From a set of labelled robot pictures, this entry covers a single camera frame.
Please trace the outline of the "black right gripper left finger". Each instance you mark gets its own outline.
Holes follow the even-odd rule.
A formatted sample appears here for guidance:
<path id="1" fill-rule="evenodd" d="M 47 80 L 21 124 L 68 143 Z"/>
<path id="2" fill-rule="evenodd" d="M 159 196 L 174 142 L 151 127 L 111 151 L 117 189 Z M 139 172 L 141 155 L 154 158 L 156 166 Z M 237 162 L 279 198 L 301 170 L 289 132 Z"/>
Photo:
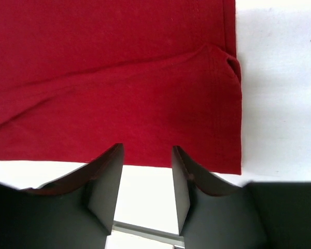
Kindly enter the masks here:
<path id="1" fill-rule="evenodd" d="M 124 147 L 41 188 L 0 184 L 0 248 L 104 248 L 111 234 Z"/>

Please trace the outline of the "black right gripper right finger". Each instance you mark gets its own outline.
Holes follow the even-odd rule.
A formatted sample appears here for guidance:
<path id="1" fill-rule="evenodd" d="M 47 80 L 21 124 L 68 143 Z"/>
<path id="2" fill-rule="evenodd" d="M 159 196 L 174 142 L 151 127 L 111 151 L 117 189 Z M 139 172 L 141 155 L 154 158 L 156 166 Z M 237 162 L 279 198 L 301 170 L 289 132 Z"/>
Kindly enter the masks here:
<path id="1" fill-rule="evenodd" d="M 185 248 L 311 248 L 311 182 L 235 186 L 172 150 Z"/>

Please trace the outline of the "red t shirt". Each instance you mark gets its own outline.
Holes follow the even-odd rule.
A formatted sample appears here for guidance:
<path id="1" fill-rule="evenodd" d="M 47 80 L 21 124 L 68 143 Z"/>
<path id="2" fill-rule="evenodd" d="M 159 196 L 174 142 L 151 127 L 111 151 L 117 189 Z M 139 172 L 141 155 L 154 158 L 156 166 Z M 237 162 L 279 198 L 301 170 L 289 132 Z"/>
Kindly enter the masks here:
<path id="1" fill-rule="evenodd" d="M 0 160 L 241 173 L 235 1 L 0 1 Z"/>

